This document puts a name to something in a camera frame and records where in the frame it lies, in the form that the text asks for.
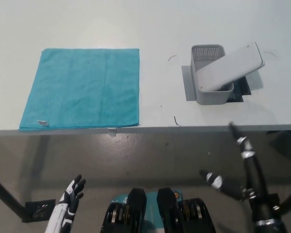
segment microfiber cloth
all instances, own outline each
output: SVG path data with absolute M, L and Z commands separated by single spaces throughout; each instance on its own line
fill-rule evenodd
M 46 49 L 19 130 L 139 124 L 139 49 Z

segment small label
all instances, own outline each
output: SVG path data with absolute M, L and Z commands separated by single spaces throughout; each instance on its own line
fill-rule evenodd
M 116 136 L 116 128 L 108 128 L 108 132 L 111 137 Z
M 46 120 L 37 120 L 37 121 L 42 126 L 49 126 L 49 123 Z

